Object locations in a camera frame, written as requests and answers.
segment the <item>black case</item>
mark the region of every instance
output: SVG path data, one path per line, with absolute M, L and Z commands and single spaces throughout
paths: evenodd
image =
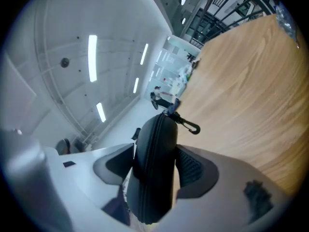
M 172 206 L 177 124 L 164 114 L 148 120 L 137 140 L 126 198 L 140 222 L 158 222 Z

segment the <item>floor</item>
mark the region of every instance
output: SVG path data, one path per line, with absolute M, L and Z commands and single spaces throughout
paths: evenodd
M 269 15 L 207 42 L 178 109 L 201 133 L 179 126 L 178 143 L 244 160 L 293 195 L 309 163 L 309 56 L 298 40 Z

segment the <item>person's black pants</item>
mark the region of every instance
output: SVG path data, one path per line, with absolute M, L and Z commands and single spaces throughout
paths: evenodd
M 172 103 L 169 103 L 168 101 L 164 99 L 156 100 L 155 103 L 157 103 L 159 106 L 164 106 L 165 108 L 168 108 L 169 106 L 172 105 Z

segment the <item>white ceiling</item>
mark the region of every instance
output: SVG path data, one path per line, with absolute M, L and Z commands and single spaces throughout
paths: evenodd
M 98 79 L 93 83 L 89 81 L 87 58 L 90 34 L 98 36 Z M 23 120 L 23 130 L 44 134 L 45 127 L 40 125 L 52 112 L 56 115 L 55 119 L 47 116 L 49 124 L 60 119 L 67 123 L 62 138 L 85 139 L 91 134 L 90 141 L 100 135 L 139 96 L 169 34 L 169 26 L 153 0 L 33 0 L 18 19 L 5 49 L 37 94 Z M 140 65 L 146 43 L 148 52 Z M 70 59 L 69 67 L 61 68 L 62 58 Z M 140 83 L 133 94 L 137 77 Z M 98 102 L 107 118 L 104 123 L 97 113 Z M 52 146 L 56 140 L 55 136 L 46 144 Z

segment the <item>person's shirt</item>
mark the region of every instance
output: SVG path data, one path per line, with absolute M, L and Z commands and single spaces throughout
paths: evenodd
M 155 89 L 154 90 L 154 94 L 155 94 L 155 100 L 159 100 L 161 99 L 161 96 L 160 96 L 160 90 L 159 89 Z

